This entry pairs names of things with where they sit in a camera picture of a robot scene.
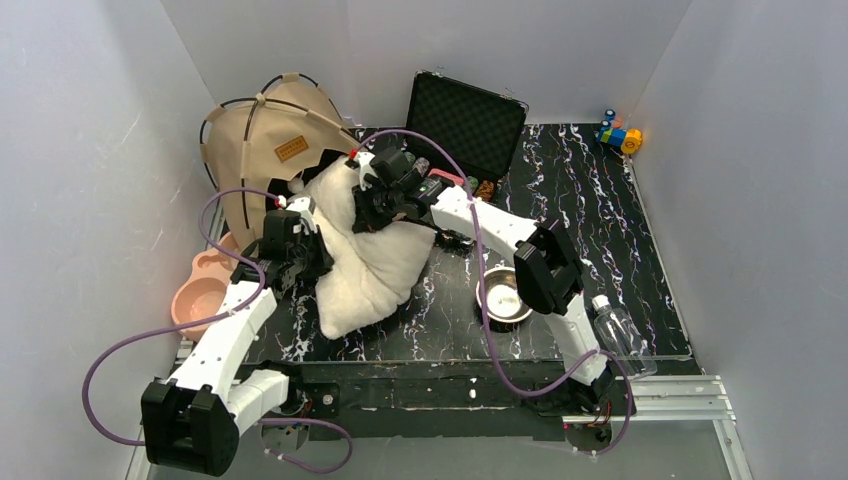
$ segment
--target white cushion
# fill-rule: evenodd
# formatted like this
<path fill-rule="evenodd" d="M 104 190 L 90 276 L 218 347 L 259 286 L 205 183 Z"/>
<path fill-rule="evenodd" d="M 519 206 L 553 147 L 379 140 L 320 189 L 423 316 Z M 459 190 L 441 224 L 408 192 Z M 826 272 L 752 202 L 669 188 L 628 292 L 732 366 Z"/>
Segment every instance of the white cushion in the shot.
<path fill-rule="evenodd" d="M 354 235 L 351 188 L 359 180 L 345 158 L 312 179 L 301 194 L 315 200 L 315 221 L 335 260 L 315 288 L 321 333 L 331 340 L 379 322 L 406 302 L 435 236 L 431 229 L 407 222 Z"/>

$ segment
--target clear water bottle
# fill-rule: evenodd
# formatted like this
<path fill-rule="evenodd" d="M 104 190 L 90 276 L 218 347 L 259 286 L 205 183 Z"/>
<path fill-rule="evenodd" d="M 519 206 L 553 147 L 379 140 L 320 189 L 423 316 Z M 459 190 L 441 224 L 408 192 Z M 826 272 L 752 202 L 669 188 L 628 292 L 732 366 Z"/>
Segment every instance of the clear water bottle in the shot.
<path fill-rule="evenodd" d="M 651 356 L 648 341 L 642 338 L 630 315 L 620 308 L 612 308 L 605 295 L 593 298 L 592 306 L 598 314 L 595 330 L 601 343 L 621 360 L 627 376 L 635 380 L 657 373 L 657 362 Z"/>

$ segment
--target brown label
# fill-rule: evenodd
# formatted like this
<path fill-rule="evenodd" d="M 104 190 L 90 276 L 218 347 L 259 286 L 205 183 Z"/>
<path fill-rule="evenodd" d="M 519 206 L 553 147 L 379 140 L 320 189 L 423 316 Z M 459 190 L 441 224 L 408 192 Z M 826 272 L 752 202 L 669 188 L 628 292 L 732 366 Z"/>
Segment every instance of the brown label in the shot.
<path fill-rule="evenodd" d="M 306 139 L 303 138 L 303 135 L 301 135 L 294 140 L 286 142 L 275 148 L 274 153 L 277 154 L 277 158 L 280 159 L 280 163 L 284 163 L 298 153 L 305 152 L 308 148 L 309 145 L 306 143 Z"/>

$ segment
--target black marble table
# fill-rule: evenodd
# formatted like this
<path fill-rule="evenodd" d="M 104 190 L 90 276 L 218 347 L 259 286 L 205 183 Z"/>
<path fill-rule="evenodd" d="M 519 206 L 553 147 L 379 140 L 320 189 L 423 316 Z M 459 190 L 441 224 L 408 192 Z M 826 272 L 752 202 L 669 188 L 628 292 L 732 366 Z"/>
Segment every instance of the black marble table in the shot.
<path fill-rule="evenodd" d="M 595 141 L 595 128 L 591 124 L 525 126 L 495 201 L 521 216 L 562 216 L 587 267 L 585 301 L 607 295 L 614 306 L 632 315 L 654 355 L 691 358 L 630 168 L 620 153 Z M 376 146 L 389 143 L 400 146 L 392 136 L 381 137 Z M 247 361 L 488 359 L 474 300 L 475 255 L 434 248 L 407 303 L 382 322 L 334 341 L 320 333 L 314 285 L 301 283 L 288 292 L 290 301 L 281 302 L 264 324 Z M 489 267 L 503 262 L 494 252 L 486 254 Z M 545 321 L 536 314 L 496 337 L 499 354 L 506 361 L 560 357 Z M 685 373 L 693 373 L 692 365 Z"/>

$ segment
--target bottle cap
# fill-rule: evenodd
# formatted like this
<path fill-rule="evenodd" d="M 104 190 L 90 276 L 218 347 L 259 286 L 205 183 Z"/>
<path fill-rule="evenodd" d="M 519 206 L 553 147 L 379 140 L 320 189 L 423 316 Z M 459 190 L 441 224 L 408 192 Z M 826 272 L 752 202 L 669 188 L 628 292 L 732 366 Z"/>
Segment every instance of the bottle cap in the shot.
<path fill-rule="evenodd" d="M 607 298 L 606 295 L 598 295 L 597 297 L 592 299 L 592 307 L 595 308 L 596 312 L 598 310 L 600 310 L 601 308 L 608 307 L 608 306 L 609 306 L 609 299 Z"/>

